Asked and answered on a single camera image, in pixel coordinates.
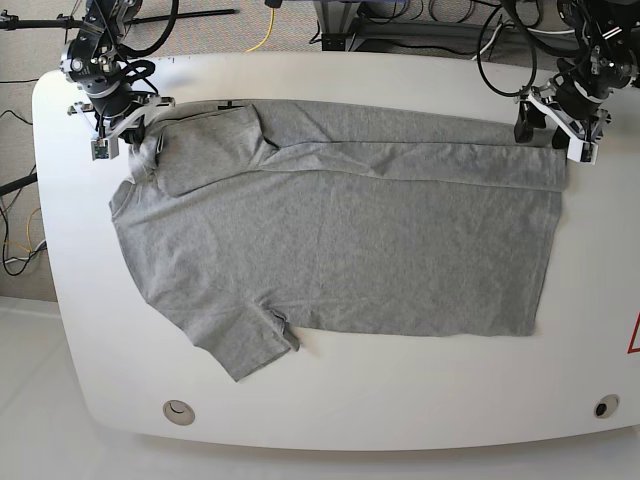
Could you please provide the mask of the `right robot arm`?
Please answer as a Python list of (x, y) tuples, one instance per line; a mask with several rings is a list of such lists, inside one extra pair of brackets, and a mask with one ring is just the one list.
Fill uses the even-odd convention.
[(67, 44), (60, 69), (90, 100), (96, 117), (95, 141), (102, 150), (118, 139), (137, 143), (144, 135), (145, 110), (167, 106), (149, 77), (155, 64), (148, 58), (168, 40), (179, 13), (170, 3), (163, 32), (149, 47), (124, 43), (126, 22), (141, 9), (140, 1), (89, 1), (76, 38)]

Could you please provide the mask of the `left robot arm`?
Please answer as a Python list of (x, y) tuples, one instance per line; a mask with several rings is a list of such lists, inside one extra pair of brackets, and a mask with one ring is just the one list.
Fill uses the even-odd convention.
[(574, 49), (546, 44), (524, 26), (513, 1), (503, 6), (527, 43), (557, 58), (558, 72), (546, 84), (528, 86), (517, 97), (515, 140), (528, 143), (552, 120), (552, 145), (580, 163), (595, 161), (598, 142), (611, 116), (604, 101), (615, 90), (639, 86), (639, 3), (558, 1), (558, 14), (573, 31)]

